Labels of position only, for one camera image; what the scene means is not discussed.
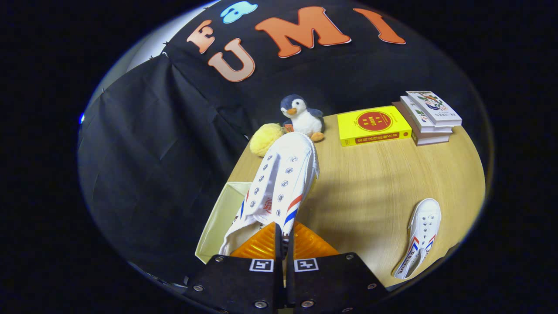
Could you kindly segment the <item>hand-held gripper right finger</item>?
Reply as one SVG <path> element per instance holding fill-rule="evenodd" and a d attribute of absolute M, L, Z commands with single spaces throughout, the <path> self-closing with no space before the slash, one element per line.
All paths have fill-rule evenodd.
<path fill-rule="evenodd" d="M 286 306 L 295 314 L 369 314 L 388 290 L 357 253 L 319 258 L 294 256 L 299 240 L 289 237 Z"/>

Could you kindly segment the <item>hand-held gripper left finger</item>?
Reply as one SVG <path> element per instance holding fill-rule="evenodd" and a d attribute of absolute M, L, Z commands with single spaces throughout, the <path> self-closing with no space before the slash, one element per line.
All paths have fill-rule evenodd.
<path fill-rule="evenodd" d="M 285 305 L 281 231 L 271 223 L 271 257 L 213 255 L 183 296 L 210 314 L 276 314 Z"/>

